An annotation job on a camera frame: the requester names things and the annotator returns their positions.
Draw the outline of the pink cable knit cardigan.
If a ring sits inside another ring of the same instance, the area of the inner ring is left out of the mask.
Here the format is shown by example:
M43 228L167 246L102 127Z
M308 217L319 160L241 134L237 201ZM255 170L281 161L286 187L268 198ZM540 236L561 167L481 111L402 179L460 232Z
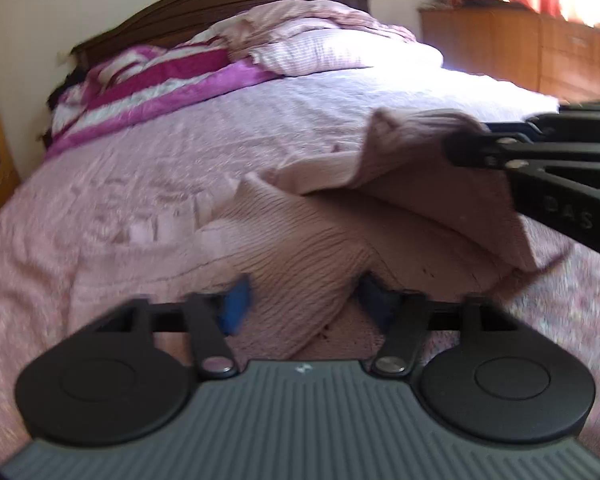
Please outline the pink cable knit cardigan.
M222 178L130 220L81 258L71 324L134 296L219 292L248 275L253 304L228 341L239 362L369 356L379 336L351 298L361 274L453 299L570 249L514 211L501 174L444 159L445 136L479 129L450 110L378 110L357 151Z

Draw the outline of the wooden side cabinet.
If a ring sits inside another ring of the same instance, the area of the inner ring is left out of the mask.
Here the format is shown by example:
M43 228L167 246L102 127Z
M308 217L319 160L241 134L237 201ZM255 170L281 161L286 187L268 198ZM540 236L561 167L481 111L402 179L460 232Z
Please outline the wooden side cabinet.
M567 102L600 99L600 28L509 8L422 8L444 66Z

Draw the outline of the pink floral bed sheet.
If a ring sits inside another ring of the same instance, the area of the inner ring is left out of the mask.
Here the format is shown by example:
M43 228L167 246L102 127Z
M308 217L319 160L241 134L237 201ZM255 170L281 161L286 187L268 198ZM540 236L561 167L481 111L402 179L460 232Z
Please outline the pink floral bed sheet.
M357 150L381 107L511 122L556 106L443 68L335 70L236 90L49 160L0 211L0 463L28 440L14 400L25 365L126 297L169 300L196 285L193 235L214 193L253 171ZM405 235L414 287L437 297L490 290L585 362L598 391L581 437L600 454L600 255L571 245L534 275L415 216Z

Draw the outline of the pink checkered pillow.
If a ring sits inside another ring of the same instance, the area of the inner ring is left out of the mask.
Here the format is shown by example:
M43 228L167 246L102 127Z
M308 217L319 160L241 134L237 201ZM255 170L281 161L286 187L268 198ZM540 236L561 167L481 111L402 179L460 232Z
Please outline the pink checkered pillow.
M408 29L332 0L279 0L211 25L190 44L226 51L231 61L249 60L286 77L331 70L381 67L437 70L442 53Z

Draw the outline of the magenta striped quilt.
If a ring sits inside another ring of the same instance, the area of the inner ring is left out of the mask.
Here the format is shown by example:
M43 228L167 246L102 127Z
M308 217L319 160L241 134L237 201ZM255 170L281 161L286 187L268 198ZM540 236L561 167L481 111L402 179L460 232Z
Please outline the magenta striped quilt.
M277 77L248 60L231 61L221 46L132 47L61 93L46 157Z

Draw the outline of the dark wooden headboard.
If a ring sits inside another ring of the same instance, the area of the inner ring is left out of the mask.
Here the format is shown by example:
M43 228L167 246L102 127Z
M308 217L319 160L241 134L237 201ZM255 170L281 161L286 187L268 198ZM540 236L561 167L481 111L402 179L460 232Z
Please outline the dark wooden headboard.
M75 46L71 53L84 81L89 70L132 47L173 49L211 25L254 6L279 0L160 0L114 29ZM332 0L367 11L368 0ZM43 136L46 151L52 143L50 128Z

